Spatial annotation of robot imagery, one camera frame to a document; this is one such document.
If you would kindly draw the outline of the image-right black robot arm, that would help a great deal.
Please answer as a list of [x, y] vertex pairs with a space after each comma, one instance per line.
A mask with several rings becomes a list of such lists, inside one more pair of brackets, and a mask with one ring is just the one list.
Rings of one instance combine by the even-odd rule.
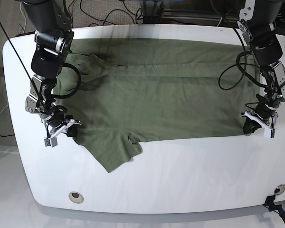
[[[263, 128], [265, 138], [275, 136], [275, 124], [278, 118], [277, 109], [285, 102], [285, 67], [280, 61], [283, 55], [281, 45], [276, 37], [275, 19], [283, 5], [283, 0], [245, 0], [239, 8], [238, 37], [242, 44], [247, 44], [237, 56], [236, 66], [243, 76], [255, 85], [264, 89], [265, 95], [257, 94], [256, 107], [249, 108], [242, 116], [246, 117], [243, 126], [245, 135], [251, 135]], [[253, 55], [258, 64], [265, 84], [256, 81], [246, 72], [247, 62], [240, 63]]]

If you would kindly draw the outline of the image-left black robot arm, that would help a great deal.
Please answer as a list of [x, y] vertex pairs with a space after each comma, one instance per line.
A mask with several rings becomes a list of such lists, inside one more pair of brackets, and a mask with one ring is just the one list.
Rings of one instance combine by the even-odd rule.
[[[74, 32], [71, 15], [64, 0], [23, 0], [21, 1], [27, 17], [35, 28], [36, 50], [32, 58], [31, 69], [34, 72], [30, 84], [30, 94], [26, 99], [25, 110], [38, 114], [47, 130], [49, 139], [55, 133], [64, 133], [68, 137], [77, 136], [78, 121], [67, 115], [64, 106], [56, 105], [58, 99], [72, 97], [81, 84], [81, 74], [72, 64], [65, 62], [70, 53]], [[75, 88], [66, 95], [55, 95], [57, 76], [62, 68], [74, 70], [77, 76]]]

